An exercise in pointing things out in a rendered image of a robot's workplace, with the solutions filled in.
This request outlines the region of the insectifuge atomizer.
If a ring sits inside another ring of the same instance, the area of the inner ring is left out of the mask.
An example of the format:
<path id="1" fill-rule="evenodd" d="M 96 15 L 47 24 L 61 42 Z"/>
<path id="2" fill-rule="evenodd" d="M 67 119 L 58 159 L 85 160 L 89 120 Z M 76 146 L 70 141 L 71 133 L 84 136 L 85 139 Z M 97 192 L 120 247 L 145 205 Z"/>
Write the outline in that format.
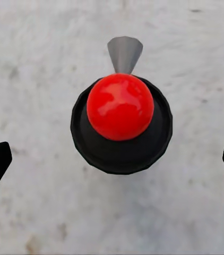
<path id="1" fill-rule="evenodd" d="M 76 150 L 89 165 L 130 175 L 165 154 L 173 116 L 160 90 L 132 74 L 143 51 L 141 42 L 123 36 L 107 46 L 116 74 L 98 79 L 79 95 L 70 130 Z"/>

